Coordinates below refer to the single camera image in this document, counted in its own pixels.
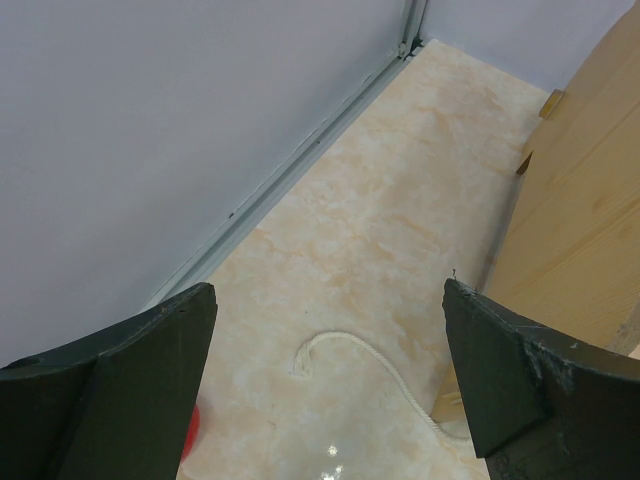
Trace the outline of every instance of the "tile floor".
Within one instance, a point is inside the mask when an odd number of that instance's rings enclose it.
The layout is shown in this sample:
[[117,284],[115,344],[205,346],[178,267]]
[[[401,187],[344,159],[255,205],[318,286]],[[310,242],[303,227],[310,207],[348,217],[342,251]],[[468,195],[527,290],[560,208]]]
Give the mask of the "tile floor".
[[546,97],[427,45],[211,277],[203,425],[179,479],[486,478],[357,346],[319,345],[311,379],[292,362],[317,332],[355,333],[429,410],[449,359],[443,282],[480,277]]

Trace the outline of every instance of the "marble floor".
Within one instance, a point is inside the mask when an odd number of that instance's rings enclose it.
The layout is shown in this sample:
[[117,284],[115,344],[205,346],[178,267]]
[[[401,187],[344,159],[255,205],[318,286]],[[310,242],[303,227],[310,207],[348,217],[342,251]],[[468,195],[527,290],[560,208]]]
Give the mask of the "marble floor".
[[312,378],[291,370],[315,333],[352,332],[429,410],[449,360],[443,282],[480,277],[546,97],[426,46],[211,277],[202,429],[179,479],[487,477],[359,347],[323,342]]

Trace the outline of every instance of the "red object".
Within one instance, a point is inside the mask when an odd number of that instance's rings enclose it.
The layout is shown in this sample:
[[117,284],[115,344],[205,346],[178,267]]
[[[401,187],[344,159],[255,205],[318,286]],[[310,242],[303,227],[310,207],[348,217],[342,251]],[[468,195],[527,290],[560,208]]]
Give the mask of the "red object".
[[184,460],[191,453],[191,449],[193,448],[193,444],[196,443],[196,438],[198,437],[198,430],[200,429],[200,410],[198,409],[198,405],[196,405],[193,409],[193,413],[191,414],[191,421],[189,422],[189,430],[187,430],[187,438],[184,441],[184,448],[182,449],[182,457],[180,460]]

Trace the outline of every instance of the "white rope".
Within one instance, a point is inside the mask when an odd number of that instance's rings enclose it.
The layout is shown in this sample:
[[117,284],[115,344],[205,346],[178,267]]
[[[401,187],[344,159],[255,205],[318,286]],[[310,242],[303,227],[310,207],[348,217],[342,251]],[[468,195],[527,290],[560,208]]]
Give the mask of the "white rope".
[[369,352],[376,360],[378,360],[387,371],[391,374],[393,379],[400,387],[402,394],[409,401],[413,409],[416,411],[418,415],[424,420],[424,422],[431,427],[431,429],[440,435],[447,442],[452,443],[454,445],[472,445],[470,438],[460,438],[451,435],[448,432],[445,432],[440,425],[438,425],[428,414],[425,412],[422,407],[418,404],[415,397],[409,391],[409,387],[402,379],[398,370],[391,365],[391,362],[380,352],[378,352],[375,348],[369,345],[367,342],[362,340],[359,337],[351,333],[346,332],[338,332],[338,331],[330,331],[330,332],[322,332],[314,336],[311,340],[304,342],[300,348],[298,349],[298,353],[296,353],[296,358],[293,364],[293,373],[297,374],[301,377],[310,377],[313,375],[313,363],[311,362],[311,350],[318,343],[323,340],[328,340],[330,338],[344,338],[345,340],[349,340],[350,342],[355,343],[356,345],[360,345],[367,352]]

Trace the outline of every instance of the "gray wall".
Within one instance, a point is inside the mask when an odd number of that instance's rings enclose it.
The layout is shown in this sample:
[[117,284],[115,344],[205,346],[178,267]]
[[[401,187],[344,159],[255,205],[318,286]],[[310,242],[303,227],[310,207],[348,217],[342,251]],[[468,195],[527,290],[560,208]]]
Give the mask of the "gray wall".
[[392,53],[402,0],[0,4],[0,365],[137,313]]
[[545,90],[563,88],[633,0],[429,0],[432,37]]

